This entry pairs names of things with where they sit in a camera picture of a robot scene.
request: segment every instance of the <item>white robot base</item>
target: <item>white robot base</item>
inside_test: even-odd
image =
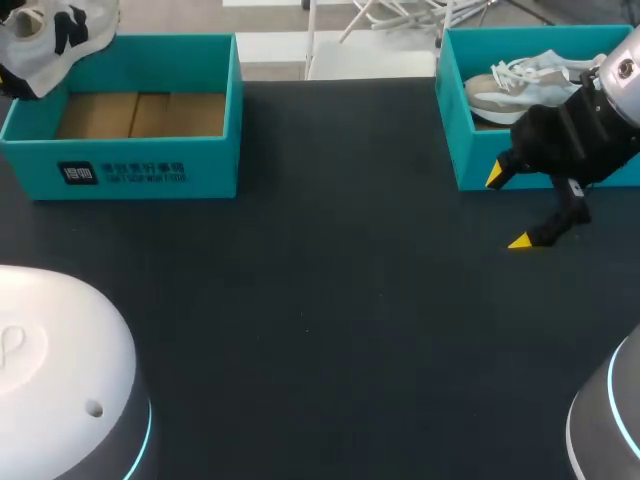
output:
[[[109,300],[66,275],[0,266],[0,305],[0,478],[155,480],[151,402]]]
[[[640,328],[576,395],[567,417],[567,453],[578,480],[640,478]]]

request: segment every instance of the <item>cardboard insert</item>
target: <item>cardboard insert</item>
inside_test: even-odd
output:
[[[225,104],[221,93],[71,94],[56,138],[219,137]]]
[[[476,130],[509,130],[510,125],[497,125],[495,123],[484,122],[482,119],[472,115],[473,125]]]

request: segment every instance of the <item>shoe sole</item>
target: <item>shoe sole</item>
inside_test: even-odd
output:
[[[114,19],[109,27],[100,35],[86,41],[67,53],[64,53],[57,61],[40,70],[37,74],[27,79],[27,84],[37,98],[42,98],[56,88],[67,76],[73,65],[93,53],[107,48],[113,41],[118,24],[120,23],[120,13],[114,15]]]
[[[475,113],[480,118],[484,120],[488,120],[491,123],[495,123],[497,125],[513,125],[518,121],[518,119],[526,113],[526,110],[521,112],[512,112],[512,113],[500,113],[500,112],[490,112],[488,110],[481,110],[479,108],[469,107],[471,112]]]
[[[573,411],[573,404],[576,402],[576,398],[571,402],[571,408],[569,409],[569,415],[567,415],[567,426],[565,428],[565,441],[567,443],[567,453],[569,455],[569,462],[571,463],[571,468],[573,469],[573,473],[578,480],[586,480],[584,474],[582,473],[582,469],[578,464],[578,459],[576,458],[576,453],[573,450],[573,443],[571,442],[571,412]]]

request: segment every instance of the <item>small hole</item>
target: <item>small hole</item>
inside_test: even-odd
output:
[[[100,418],[104,413],[104,409],[99,402],[95,400],[87,400],[87,403],[84,405],[85,411],[94,418]]]
[[[618,75],[620,76],[620,78],[629,78],[633,73],[633,67],[633,60],[631,60],[630,58],[626,58],[622,62],[620,62],[620,65],[618,66]]]

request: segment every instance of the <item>teal shoebox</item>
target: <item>teal shoebox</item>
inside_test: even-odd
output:
[[[576,60],[609,54],[631,31],[626,25],[448,30],[440,53],[436,94],[458,188],[486,189],[496,157],[511,147],[509,130],[476,128],[464,93],[465,80],[489,73],[491,65],[501,60],[508,63],[549,49]],[[601,185],[640,185],[640,158]],[[551,182],[542,174],[517,175],[506,186],[546,187],[551,187]]]
[[[57,139],[71,95],[118,92],[224,94],[221,134]],[[118,35],[44,99],[14,101],[0,146],[33,200],[230,198],[242,104],[234,35]]]

